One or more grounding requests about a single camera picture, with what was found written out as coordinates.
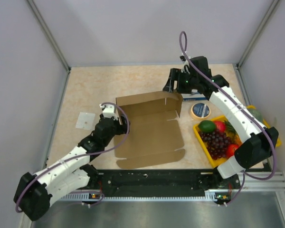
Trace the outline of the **brown cardboard box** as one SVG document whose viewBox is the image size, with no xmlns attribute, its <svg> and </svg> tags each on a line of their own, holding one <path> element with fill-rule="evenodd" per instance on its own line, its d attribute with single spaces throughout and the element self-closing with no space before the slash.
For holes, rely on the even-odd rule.
<svg viewBox="0 0 285 228">
<path fill-rule="evenodd" d="M 127 114 L 130 131 L 115 149 L 121 169 L 138 169 L 180 161 L 185 155 L 178 122 L 182 96 L 178 93 L 151 92 L 116 98 Z"/>
</svg>

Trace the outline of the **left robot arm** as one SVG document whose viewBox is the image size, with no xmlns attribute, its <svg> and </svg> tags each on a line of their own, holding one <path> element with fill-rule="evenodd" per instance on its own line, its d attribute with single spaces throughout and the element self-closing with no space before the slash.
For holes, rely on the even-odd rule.
<svg viewBox="0 0 285 228">
<path fill-rule="evenodd" d="M 128 137 L 130 121 L 121 117 L 102 116 L 94 130 L 82 139 L 67 155 L 51 166 L 34 174 L 27 172 L 19 180 L 13 201 L 15 211 L 32 221 L 42 218 L 62 197 L 82 188 L 98 184 L 96 169 L 89 163 L 103 153 L 116 135 Z"/>
</svg>

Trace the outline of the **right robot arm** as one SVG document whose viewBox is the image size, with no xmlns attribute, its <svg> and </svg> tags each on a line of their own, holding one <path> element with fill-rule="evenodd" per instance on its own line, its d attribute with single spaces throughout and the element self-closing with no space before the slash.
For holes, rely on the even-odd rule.
<svg viewBox="0 0 285 228">
<path fill-rule="evenodd" d="M 180 59 L 183 67 L 170 70 L 163 91 L 189 94 L 196 89 L 223 113 L 242 142 L 235 154 L 217 167 L 217 173 L 212 176 L 213 184 L 223 188 L 235 174 L 267 158 L 276 159 L 277 129 L 258 121 L 239 101 L 222 75 L 211 74 L 206 57 L 189 58 L 183 54 Z"/>
</svg>

